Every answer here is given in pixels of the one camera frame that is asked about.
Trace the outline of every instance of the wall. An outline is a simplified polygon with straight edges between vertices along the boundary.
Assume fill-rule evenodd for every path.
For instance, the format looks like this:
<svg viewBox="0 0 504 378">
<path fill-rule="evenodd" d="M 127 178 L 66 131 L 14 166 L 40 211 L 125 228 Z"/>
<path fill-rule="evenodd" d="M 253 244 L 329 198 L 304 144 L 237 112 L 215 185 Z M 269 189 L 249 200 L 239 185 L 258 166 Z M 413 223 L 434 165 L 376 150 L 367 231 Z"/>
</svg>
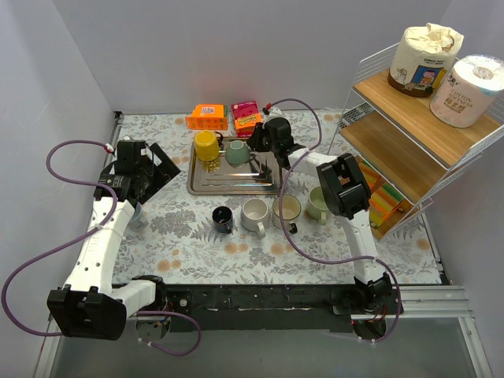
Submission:
<svg viewBox="0 0 504 378">
<path fill-rule="evenodd" d="M 18 265 L 79 235 L 92 189 L 65 185 L 45 168 L 51 147 L 66 139 L 108 141 L 113 113 L 51 0 L 0 0 L 0 283 Z M 63 150 L 55 168 L 93 180 L 104 152 Z M 64 282 L 78 246 L 26 269 L 9 303 L 28 326 L 47 327 L 46 297 Z M 0 311 L 0 376 L 29 377 L 43 340 L 23 333 Z"/>
<path fill-rule="evenodd" d="M 115 110 L 299 97 L 342 107 L 357 63 L 450 0 L 54 0 Z"/>
<path fill-rule="evenodd" d="M 504 59 L 504 3 L 453 0 L 443 24 L 466 35 L 460 56 L 492 54 Z M 504 376 L 501 313 L 504 266 L 504 141 L 449 186 L 428 213 L 443 264 L 455 284 L 463 284 L 494 376 Z"/>
</svg>

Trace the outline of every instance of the black mug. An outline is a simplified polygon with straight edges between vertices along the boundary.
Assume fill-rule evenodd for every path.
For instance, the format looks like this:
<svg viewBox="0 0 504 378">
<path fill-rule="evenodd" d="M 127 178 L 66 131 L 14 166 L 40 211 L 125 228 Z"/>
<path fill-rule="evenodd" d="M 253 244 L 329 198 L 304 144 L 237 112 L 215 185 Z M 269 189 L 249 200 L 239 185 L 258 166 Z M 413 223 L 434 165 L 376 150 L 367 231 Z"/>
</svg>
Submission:
<svg viewBox="0 0 504 378">
<path fill-rule="evenodd" d="M 233 212 L 226 206 L 219 206 L 212 212 L 213 228 L 223 234 L 233 232 Z"/>
</svg>

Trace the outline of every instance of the toilet paper roll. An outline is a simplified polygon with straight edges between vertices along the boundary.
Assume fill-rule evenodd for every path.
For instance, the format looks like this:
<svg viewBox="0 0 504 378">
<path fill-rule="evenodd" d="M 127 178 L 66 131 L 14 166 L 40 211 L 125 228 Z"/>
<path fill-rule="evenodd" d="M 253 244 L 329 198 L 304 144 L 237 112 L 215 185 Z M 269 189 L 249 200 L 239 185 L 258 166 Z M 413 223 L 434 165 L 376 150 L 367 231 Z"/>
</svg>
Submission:
<svg viewBox="0 0 504 378">
<path fill-rule="evenodd" d="M 431 111 L 456 128 L 468 128 L 504 91 L 504 61 L 469 55 L 451 69 L 431 101 Z"/>
<path fill-rule="evenodd" d="M 429 96 L 451 68 L 463 40 L 462 34 L 441 25 L 407 28 L 395 52 L 388 83 L 409 96 Z"/>
</svg>

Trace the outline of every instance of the metal tray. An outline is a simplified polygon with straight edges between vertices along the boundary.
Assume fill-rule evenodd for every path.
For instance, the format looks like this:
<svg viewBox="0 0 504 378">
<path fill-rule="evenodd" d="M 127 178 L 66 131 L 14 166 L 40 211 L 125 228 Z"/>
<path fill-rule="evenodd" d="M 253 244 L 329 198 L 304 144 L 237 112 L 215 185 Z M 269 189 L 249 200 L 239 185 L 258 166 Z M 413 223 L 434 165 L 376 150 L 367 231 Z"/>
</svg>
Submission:
<svg viewBox="0 0 504 378">
<path fill-rule="evenodd" d="M 272 152 L 251 152 L 250 160 L 231 165 L 224 151 L 233 140 L 246 138 L 225 136 L 219 157 L 204 162 L 196 157 L 195 145 L 187 178 L 187 191 L 192 195 L 272 195 L 280 193 L 282 172 Z"/>
</svg>

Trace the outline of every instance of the floral pattern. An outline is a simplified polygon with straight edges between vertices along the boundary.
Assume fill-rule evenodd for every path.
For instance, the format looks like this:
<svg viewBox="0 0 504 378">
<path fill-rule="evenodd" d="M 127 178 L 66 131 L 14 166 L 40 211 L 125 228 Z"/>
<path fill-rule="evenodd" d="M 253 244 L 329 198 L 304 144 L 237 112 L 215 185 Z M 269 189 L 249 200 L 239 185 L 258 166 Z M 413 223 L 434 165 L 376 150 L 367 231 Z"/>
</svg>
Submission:
<svg viewBox="0 0 504 378">
<path fill-rule="evenodd" d="M 339 114 L 317 112 L 323 138 L 317 150 L 327 153 Z M 128 282 L 133 276 L 155 274 L 170 284 L 348 284 L 354 282 L 352 264 L 321 265 L 298 254 L 281 230 L 272 224 L 259 239 L 240 224 L 241 205 L 252 196 L 194 196 L 187 193 L 187 170 L 191 144 L 196 132 L 188 130 L 184 115 L 126 116 L 120 137 L 159 143 L 179 166 L 181 173 L 144 206 L 149 225 L 141 232 L 127 230 L 114 269 L 114 282 Z M 309 112 L 289 112 L 296 142 L 311 146 L 317 141 L 317 126 Z M 229 124 L 228 135 L 234 135 Z M 336 137 L 332 154 L 351 147 Z M 293 173 L 287 193 L 306 205 L 317 179 Z M 270 206 L 275 198 L 261 196 Z M 213 230 L 211 213 L 218 206 L 233 210 L 233 233 Z M 302 213 L 295 242 L 311 255 L 336 260 L 348 258 L 347 239 L 335 217 L 325 226 Z M 438 284 L 439 273 L 421 218 L 412 220 L 394 235 L 377 243 L 380 258 L 387 262 L 404 284 Z"/>
</svg>

